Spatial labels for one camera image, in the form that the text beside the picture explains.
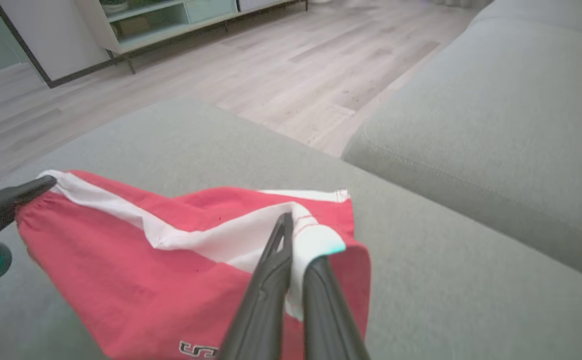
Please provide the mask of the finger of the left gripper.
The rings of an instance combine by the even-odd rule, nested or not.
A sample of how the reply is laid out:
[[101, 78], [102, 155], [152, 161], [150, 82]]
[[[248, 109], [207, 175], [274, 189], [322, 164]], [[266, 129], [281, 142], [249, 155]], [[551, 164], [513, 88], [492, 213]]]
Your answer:
[[56, 178], [44, 175], [19, 186], [0, 189], [0, 231], [15, 221], [17, 208], [38, 198], [56, 184]]

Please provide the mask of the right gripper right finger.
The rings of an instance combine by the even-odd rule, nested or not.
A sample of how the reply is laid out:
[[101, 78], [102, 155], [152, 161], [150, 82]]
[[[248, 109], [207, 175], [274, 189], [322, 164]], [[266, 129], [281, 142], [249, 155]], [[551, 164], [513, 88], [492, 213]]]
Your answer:
[[307, 360], [368, 360], [368, 350], [327, 256], [304, 273], [304, 354]]

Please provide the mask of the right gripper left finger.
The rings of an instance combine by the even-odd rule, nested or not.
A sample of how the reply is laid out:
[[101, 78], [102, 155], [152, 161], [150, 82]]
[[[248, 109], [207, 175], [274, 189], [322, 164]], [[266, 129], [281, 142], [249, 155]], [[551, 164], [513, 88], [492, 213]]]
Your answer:
[[293, 217], [282, 214], [257, 262], [218, 351], [220, 360], [281, 358], [284, 301], [291, 282]]

